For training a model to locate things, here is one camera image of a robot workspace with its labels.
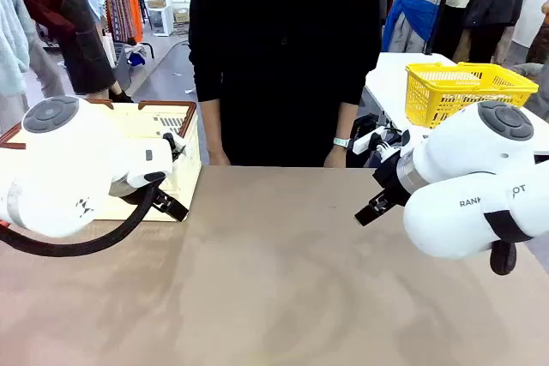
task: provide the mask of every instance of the blue fabric around waist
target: blue fabric around waist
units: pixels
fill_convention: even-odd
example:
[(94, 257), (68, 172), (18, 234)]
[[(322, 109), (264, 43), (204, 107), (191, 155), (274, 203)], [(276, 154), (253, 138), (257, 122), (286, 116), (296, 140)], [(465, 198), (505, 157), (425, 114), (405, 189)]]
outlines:
[(395, 0), (383, 32), (382, 51), (389, 50), (395, 24), (404, 13), (412, 29), (426, 42), (431, 37), (438, 6), (427, 0)]

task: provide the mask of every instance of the person's left hand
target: person's left hand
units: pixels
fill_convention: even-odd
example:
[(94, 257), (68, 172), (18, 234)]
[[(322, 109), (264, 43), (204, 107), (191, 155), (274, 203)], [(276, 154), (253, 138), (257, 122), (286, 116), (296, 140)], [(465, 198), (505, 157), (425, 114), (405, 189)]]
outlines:
[(334, 146), (324, 161), (324, 167), (345, 168), (347, 167), (347, 150), (341, 146)]

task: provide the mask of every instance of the gray joint cap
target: gray joint cap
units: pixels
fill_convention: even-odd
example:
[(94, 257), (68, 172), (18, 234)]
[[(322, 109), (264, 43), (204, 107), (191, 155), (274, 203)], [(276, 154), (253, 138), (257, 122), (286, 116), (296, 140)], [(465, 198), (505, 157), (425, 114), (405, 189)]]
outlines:
[(72, 96), (43, 100), (23, 119), (23, 127), (30, 133), (47, 133), (59, 129), (78, 112), (79, 102)]
[(534, 126), (524, 113), (503, 102), (479, 103), (480, 119), (498, 135), (512, 141), (527, 141), (534, 136)]

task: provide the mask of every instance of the beige table surface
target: beige table surface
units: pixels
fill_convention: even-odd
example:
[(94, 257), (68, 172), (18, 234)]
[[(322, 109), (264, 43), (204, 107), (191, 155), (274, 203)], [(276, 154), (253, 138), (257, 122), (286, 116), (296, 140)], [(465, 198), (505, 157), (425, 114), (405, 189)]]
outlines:
[(506, 278), (486, 254), (422, 255), (401, 210), (354, 222), (376, 192), (361, 170), (205, 168), (184, 224), (68, 260), (0, 245), (0, 364), (549, 364), (549, 279), (526, 248)]

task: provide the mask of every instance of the hand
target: hand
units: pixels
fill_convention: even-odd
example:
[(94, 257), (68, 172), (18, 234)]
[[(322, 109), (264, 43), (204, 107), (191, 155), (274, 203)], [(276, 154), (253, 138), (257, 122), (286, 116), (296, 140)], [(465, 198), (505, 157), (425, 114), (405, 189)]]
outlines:
[(210, 166), (230, 166), (231, 161), (222, 150), (209, 154)]
[(324, 161), (324, 167), (328, 168), (346, 168), (347, 167), (347, 150), (341, 146), (334, 146), (328, 157)]

